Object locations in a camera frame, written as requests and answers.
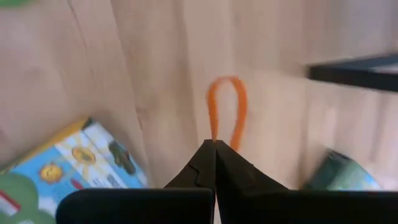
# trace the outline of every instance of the green toy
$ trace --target green toy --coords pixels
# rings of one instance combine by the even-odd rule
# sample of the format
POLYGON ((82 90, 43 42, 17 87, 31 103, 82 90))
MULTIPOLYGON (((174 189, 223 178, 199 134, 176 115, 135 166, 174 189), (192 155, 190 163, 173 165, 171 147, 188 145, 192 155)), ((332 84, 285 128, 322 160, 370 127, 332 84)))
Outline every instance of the green toy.
POLYGON ((35 184, 29 178, 12 173, 0 175, 0 193, 0 199, 3 201, 0 223, 55 223, 54 217, 39 210, 39 195, 35 184), (11 211, 12 214, 10 214, 10 209, 5 207, 8 202, 17 204, 15 206, 18 209, 11 211))
POLYGON ((0 7, 20 6, 30 0, 0 0, 0 7))

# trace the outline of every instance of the black plastic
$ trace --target black plastic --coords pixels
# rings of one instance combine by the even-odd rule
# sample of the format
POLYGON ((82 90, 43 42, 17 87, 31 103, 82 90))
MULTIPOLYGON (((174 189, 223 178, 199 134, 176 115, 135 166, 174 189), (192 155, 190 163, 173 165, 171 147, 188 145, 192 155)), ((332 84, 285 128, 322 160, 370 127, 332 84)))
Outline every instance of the black plastic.
POLYGON ((395 192, 288 190, 223 141, 206 140, 164 189, 88 189, 65 198, 58 224, 398 221, 395 192))
POLYGON ((308 78, 375 90, 398 91, 398 74, 373 68, 398 63, 398 54, 321 63, 308 67, 308 78))

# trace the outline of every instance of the wood grain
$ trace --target wood grain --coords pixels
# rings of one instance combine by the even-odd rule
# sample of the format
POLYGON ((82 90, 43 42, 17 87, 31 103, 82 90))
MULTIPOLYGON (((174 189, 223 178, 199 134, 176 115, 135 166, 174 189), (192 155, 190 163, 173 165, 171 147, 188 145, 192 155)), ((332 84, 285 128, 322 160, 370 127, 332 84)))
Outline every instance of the wood grain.
MULTIPOLYGON (((330 147, 398 187, 397 96, 304 79, 309 63, 396 48, 394 0, 35 0, 0 9, 0 162, 93 115, 166 184, 210 138, 205 96, 238 75, 241 154, 298 188, 330 147)), ((219 139, 236 117, 220 88, 219 139)))

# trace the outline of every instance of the teal box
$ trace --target teal box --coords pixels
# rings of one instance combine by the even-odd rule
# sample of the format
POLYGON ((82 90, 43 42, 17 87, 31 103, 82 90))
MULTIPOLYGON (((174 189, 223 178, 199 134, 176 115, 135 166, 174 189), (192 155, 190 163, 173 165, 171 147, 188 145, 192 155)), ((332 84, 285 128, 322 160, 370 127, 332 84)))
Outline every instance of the teal box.
POLYGON ((376 180, 351 158, 330 150, 311 180, 310 190, 381 190, 376 180))

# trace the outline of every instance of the orange rubber band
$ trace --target orange rubber band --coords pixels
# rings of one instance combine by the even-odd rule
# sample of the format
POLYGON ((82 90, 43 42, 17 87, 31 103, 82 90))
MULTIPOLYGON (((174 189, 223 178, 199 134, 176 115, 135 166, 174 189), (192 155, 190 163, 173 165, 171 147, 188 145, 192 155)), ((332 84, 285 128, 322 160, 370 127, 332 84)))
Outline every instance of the orange rubber band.
POLYGON ((238 77, 221 77, 217 78, 211 85, 207 94, 207 107, 209 109, 210 126, 211 126, 211 138, 213 141, 217 140, 218 134, 218 110, 216 101, 216 92, 218 87, 224 81, 230 81, 236 93, 238 94, 238 112, 237 119, 235 122, 234 133, 232 135, 229 146, 237 151, 240 147, 244 122, 248 113, 248 99, 246 95, 246 89, 243 82, 238 77))

